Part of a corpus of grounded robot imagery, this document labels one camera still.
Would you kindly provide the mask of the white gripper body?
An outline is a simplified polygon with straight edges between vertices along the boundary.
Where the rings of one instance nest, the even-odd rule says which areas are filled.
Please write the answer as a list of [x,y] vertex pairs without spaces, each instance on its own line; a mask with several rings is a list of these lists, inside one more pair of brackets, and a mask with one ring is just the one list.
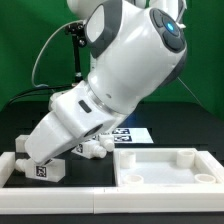
[[25,142],[25,150],[36,164],[44,164],[95,135],[112,132],[125,118],[103,105],[87,82],[80,82],[53,100],[51,111]]

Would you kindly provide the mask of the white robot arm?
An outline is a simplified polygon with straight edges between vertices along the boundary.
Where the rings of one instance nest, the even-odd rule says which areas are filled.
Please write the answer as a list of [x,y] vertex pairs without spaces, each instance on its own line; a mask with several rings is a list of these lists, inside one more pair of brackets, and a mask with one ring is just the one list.
[[157,88],[174,80],[187,54],[184,33],[165,9],[126,0],[93,5],[84,34],[96,65],[76,87],[58,96],[25,142],[37,164],[114,130]]

